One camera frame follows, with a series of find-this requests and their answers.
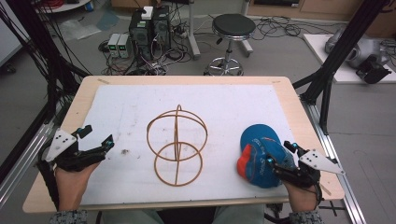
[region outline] copper wire frame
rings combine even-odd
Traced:
[[[188,117],[188,116],[185,116],[185,115],[180,115],[179,112],[184,112],[184,113],[190,114],[190,115],[194,116],[195,118]],[[166,145],[165,145],[164,147],[162,147],[158,152],[156,152],[156,151],[154,150],[154,148],[152,147],[152,145],[150,144],[150,142],[149,142],[149,130],[150,130],[152,124],[153,124],[156,120],[158,120],[158,119],[163,119],[163,118],[172,118],[172,117],[175,118],[174,142],[169,143],[169,144],[166,144]],[[193,145],[190,144],[190,143],[178,141],[178,127],[177,127],[177,121],[178,121],[179,118],[190,119],[190,120],[195,121],[196,123],[200,124],[200,125],[204,128],[204,130],[205,130],[205,141],[204,141],[204,143],[202,144],[202,146],[201,146],[200,149],[198,149],[197,147],[193,146]],[[194,113],[191,113],[190,111],[187,111],[187,110],[183,110],[183,109],[181,108],[181,105],[178,105],[176,110],[170,110],[170,111],[166,111],[166,112],[162,113],[162,114],[159,115],[157,118],[153,119],[153,120],[148,124],[148,127],[147,127],[147,142],[148,142],[148,147],[149,147],[150,150],[156,155],[155,160],[154,160],[154,170],[155,170],[155,174],[160,178],[160,180],[161,180],[163,183],[165,183],[165,184],[167,184],[167,185],[170,185],[170,186],[181,187],[181,186],[186,186],[186,185],[190,184],[190,183],[193,182],[196,178],[198,178],[198,176],[199,176],[200,173],[202,172],[202,168],[203,168],[203,166],[204,166],[204,160],[203,160],[203,158],[202,158],[201,151],[204,149],[204,147],[205,147],[205,145],[206,145],[206,141],[207,141],[207,128],[206,128],[206,125],[205,125],[204,121],[201,120],[201,118],[199,118],[199,117],[198,117],[197,115],[195,115]],[[189,157],[186,157],[186,158],[181,159],[181,158],[180,158],[180,156],[181,156],[181,147],[182,147],[183,145],[186,145],[186,146],[188,146],[188,147],[192,147],[192,148],[195,150],[195,153],[192,154],[192,155],[189,156]],[[171,158],[166,158],[166,157],[164,157],[164,156],[161,155],[161,153],[162,153],[166,148],[168,148],[168,147],[170,147],[170,146],[173,146],[173,147],[174,147],[174,151],[175,151],[175,157],[174,157],[173,159],[171,159]],[[181,161],[187,161],[187,160],[189,160],[189,159],[191,159],[191,158],[193,158],[193,157],[195,157],[195,156],[197,156],[197,155],[199,156],[199,159],[200,159],[200,168],[199,168],[199,171],[198,171],[197,175],[196,175],[193,179],[191,179],[190,181],[187,181],[187,182],[185,182],[185,183],[177,183],[177,181],[178,181],[178,172],[179,172],[179,165],[180,165],[180,162],[181,162]],[[175,176],[175,183],[171,183],[171,182],[169,182],[169,181],[166,181],[165,179],[163,179],[163,178],[161,177],[161,175],[160,175],[160,173],[158,172],[158,169],[157,169],[157,161],[158,161],[159,158],[160,158],[160,159],[163,159],[163,160],[166,160],[166,161],[174,161],[174,162],[177,162],[177,170],[176,170],[176,176]]]

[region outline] chair base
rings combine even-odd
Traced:
[[[225,58],[213,60],[205,69],[204,76],[242,76],[244,69],[242,64],[235,59],[226,62]]]

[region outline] cap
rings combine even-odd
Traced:
[[[265,124],[255,124],[244,130],[241,150],[242,155],[236,164],[238,174],[264,189],[281,184],[268,159],[272,158],[283,167],[296,167],[292,154],[282,147],[276,132]]]

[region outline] stool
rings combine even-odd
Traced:
[[[204,75],[211,76],[242,76],[244,69],[242,64],[235,59],[231,59],[233,52],[233,42],[249,39],[253,36],[256,24],[253,20],[241,14],[224,14],[217,16],[212,24],[213,32],[220,36],[217,44],[221,40],[228,39],[228,48],[225,57],[213,60],[205,69]]]

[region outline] gray floor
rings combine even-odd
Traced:
[[[101,22],[101,25],[108,28],[86,39],[67,41],[81,62],[96,75],[100,75],[106,68],[106,60],[98,51],[98,45],[112,33],[126,32],[129,25],[128,20],[106,21],[106,18],[114,17],[104,8],[98,8],[92,13],[76,9],[60,13],[57,17],[59,21],[79,20],[84,17],[81,21],[84,26]],[[208,19],[210,18],[195,20],[195,27]],[[209,26],[210,22],[207,22],[203,27]],[[211,29],[204,29],[200,32],[210,31]],[[202,52],[201,58],[198,61],[170,65],[168,76],[201,76],[205,66],[225,52],[226,43],[216,46],[217,38],[214,36],[197,35],[196,39]],[[260,41],[249,40],[249,43],[254,49],[249,58],[245,57],[241,49],[233,52],[233,57],[244,65],[247,77],[284,76],[295,82],[320,67],[313,52],[299,38],[284,36]],[[11,62],[17,68],[17,73],[8,74],[2,71],[0,74],[0,140],[3,144],[0,162],[19,141],[46,102],[46,82],[29,56],[21,51]],[[302,87],[297,92],[302,93],[305,88]],[[394,84],[332,86],[330,137],[367,223],[394,223],[396,220],[396,152],[393,145],[396,131],[395,95]],[[48,222],[50,214],[32,215],[21,210],[36,174],[37,170],[32,165],[0,211],[1,223]],[[281,216],[286,216],[288,211],[286,206]],[[329,210],[321,210],[320,213],[326,223],[348,223],[343,211],[337,211],[337,217]]]

